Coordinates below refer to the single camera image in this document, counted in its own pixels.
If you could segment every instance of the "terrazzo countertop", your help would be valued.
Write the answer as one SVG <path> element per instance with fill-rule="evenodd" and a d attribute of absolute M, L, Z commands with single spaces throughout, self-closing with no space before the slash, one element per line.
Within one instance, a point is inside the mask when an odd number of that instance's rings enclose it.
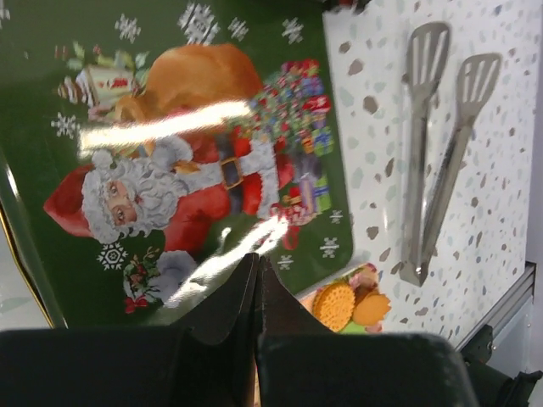
<path fill-rule="evenodd" d="M 426 331 L 457 345 L 524 267 L 541 1 L 373 0 L 361 15 L 325 15 L 345 175 L 354 222 L 352 264 L 373 262 L 392 310 L 385 331 Z M 456 119 L 455 78 L 475 53 L 503 55 L 476 124 L 422 288 L 400 280 L 410 95 L 409 35 L 432 20 L 452 28 L 430 117 L 428 184 Z"/>

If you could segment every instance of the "black plastic part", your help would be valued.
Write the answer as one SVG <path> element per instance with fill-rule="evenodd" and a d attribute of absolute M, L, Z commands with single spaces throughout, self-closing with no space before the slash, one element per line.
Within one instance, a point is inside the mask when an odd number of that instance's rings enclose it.
<path fill-rule="evenodd" d="M 534 391 L 535 384 L 543 377 L 543 372 L 518 373 L 515 380 L 504 386 L 501 394 L 506 394 L 499 399 L 496 407 L 528 407 L 528 400 Z"/>
<path fill-rule="evenodd" d="M 477 406 L 459 354 L 428 335 L 337 335 L 248 254 L 172 326 L 0 333 L 0 405 Z"/>
<path fill-rule="evenodd" d="M 477 360 L 488 363 L 492 357 L 494 330 L 490 325 L 483 325 L 460 352 L 465 360 Z"/>
<path fill-rule="evenodd" d="M 505 397 L 501 390 L 512 380 L 511 377 L 479 360 L 467 362 L 467 373 L 481 407 L 499 407 L 498 401 Z"/>

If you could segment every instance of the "round cookie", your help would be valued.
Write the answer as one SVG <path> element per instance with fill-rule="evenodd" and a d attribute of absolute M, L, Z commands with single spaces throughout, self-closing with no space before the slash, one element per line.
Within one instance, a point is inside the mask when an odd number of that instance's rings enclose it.
<path fill-rule="evenodd" d="M 315 297 L 313 315 L 328 329 L 339 332 L 347 326 L 355 308 L 355 292 L 345 282 L 330 284 Z"/>
<path fill-rule="evenodd" d="M 389 299 L 376 291 L 357 302 L 352 318 L 357 325 L 373 326 L 382 321 L 389 311 Z"/>

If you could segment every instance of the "white beard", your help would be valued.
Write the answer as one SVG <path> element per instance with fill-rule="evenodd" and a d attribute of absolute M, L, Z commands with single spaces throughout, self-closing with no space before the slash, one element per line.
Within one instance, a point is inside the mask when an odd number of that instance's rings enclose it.
<path fill-rule="evenodd" d="M 137 214 L 135 222 L 117 226 L 125 236 L 143 232 L 146 237 L 153 230 L 164 230 L 177 211 L 179 198 L 188 194 L 182 180 L 149 158 L 118 161 L 111 178 L 123 183 Z"/>

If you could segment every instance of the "santa hat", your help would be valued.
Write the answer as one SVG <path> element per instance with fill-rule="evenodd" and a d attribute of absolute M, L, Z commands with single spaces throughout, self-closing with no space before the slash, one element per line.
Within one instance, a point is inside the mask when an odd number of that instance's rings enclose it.
<path fill-rule="evenodd" d="M 92 164 L 75 169 L 60 182 L 43 205 L 45 212 L 71 235 L 94 237 L 102 244 L 116 242 L 120 231 L 104 199 L 112 164 L 108 151 L 94 153 Z"/>

